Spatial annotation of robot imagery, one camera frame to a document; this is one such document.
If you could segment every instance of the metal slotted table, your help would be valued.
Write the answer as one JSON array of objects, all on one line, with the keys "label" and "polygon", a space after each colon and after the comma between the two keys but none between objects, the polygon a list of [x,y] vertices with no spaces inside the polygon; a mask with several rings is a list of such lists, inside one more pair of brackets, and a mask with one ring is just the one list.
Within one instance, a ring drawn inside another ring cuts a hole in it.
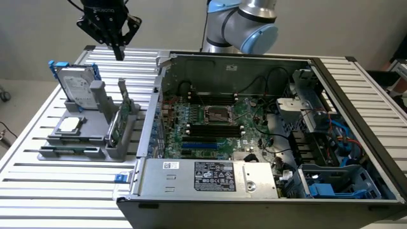
[{"label": "metal slotted table", "polygon": [[[0,161],[0,228],[130,228],[112,200],[114,174],[133,169],[137,141],[153,80],[158,51],[126,49],[122,62],[112,51],[84,51],[77,64],[96,63],[105,90],[118,102],[117,79],[125,78],[129,97],[141,105],[141,116],[122,163],[38,161],[45,143],[62,115],[65,95],[55,87]],[[344,57],[320,57],[354,108],[407,175],[407,117],[361,69]],[[128,189],[120,184],[118,191]],[[405,228],[407,218],[380,221],[365,228]]]}]

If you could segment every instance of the white wall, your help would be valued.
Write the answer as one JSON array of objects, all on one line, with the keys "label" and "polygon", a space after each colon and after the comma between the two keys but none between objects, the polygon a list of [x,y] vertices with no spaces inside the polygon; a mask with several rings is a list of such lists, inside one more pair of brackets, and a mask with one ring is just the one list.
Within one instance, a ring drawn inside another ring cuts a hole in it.
[{"label": "white wall", "polygon": [[[200,48],[205,0],[129,0],[128,8],[142,19],[130,47]],[[407,0],[278,0],[269,52],[349,55],[378,68],[407,33],[405,9]],[[79,15],[63,0],[0,1],[0,78],[51,80],[47,60],[71,62],[96,44],[75,27]]]}]

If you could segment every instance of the power supply label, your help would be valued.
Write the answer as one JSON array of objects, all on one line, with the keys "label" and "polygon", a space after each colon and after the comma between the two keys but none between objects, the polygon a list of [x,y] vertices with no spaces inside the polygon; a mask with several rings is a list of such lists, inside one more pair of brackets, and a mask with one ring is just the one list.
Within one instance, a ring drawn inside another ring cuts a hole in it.
[{"label": "power supply label", "polygon": [[230,162],[194,162],[196,191],[234,192],[234,172]]}]

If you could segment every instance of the blue pcie slot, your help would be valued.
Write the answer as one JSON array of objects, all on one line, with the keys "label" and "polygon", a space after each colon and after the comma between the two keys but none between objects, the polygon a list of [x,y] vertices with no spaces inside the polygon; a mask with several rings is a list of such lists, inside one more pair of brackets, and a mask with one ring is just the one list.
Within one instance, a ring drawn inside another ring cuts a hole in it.
[{"label": "blue pcie slot", "polygon": [[190,149],[217,149],[217,144],[200,144],[200,143],[182,143],[181,148],[190,148]]}]

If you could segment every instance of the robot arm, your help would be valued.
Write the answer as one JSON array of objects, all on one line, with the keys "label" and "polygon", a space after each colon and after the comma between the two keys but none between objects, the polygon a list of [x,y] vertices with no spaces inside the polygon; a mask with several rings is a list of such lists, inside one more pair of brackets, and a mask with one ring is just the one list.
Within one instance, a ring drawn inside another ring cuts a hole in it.
[{"label": "robot arm", "polygon": [[264,54],[277,38],[276,0],[212,0],[202,52]]},{"label": "robot arm", "polygon": [[[140,28],[141,19],[128,13],[122,0],[81,0],[82,9],[70,0],[67,2],[82,11],[77,26],[100,44],[108,45],[116,60],[122,61],[124,48]],[[128,32],[122,35],[125,21]]]}]

